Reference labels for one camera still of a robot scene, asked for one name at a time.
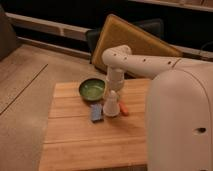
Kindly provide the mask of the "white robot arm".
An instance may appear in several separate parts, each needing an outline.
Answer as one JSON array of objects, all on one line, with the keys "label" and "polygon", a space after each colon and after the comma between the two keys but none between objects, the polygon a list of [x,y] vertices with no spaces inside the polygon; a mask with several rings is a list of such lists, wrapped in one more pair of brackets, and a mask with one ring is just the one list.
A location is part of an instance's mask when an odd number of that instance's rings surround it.
[{"label": "white robot arm", "polygon": [[146,97],[148,171],[213,171],[213,62],[134,55],[126,46],[102,54],[116,70],[151,79]]}]

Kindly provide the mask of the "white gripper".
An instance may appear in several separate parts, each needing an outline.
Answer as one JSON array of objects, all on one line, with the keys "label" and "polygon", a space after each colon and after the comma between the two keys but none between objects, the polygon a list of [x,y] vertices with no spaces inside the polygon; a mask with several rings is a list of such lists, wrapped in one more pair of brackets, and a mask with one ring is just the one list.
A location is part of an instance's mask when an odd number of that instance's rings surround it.
[{"label": "white gripper", "polygon": [[106,83],[110,90],[120,91],[124,86],[124,71],[121,69],[108,67]]}]

